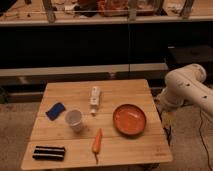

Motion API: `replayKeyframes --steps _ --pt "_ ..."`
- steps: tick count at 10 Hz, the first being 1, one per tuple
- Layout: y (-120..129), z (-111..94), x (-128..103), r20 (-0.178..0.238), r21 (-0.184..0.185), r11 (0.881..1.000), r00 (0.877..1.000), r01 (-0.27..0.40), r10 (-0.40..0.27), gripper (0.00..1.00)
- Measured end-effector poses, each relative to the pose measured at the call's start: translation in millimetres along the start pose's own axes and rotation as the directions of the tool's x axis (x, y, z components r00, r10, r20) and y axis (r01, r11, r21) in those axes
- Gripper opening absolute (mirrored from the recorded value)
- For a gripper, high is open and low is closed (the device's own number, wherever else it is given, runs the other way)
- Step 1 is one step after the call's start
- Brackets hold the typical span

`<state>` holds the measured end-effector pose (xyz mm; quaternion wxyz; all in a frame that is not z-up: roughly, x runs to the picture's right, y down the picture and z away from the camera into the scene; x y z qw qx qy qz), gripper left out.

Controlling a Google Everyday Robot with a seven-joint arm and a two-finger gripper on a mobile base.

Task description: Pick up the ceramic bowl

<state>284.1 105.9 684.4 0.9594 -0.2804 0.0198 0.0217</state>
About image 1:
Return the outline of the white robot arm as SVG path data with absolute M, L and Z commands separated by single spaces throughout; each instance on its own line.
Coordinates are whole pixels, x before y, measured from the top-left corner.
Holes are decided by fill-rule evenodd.
M 213 89 L 203 84 L 206 77 L 206 70 L 199 64 L 168 72 L 164 78 L 166 87 L 159 94 L 160 106 L 164 110 L 174 110 L 188 100 L 213 117 Z

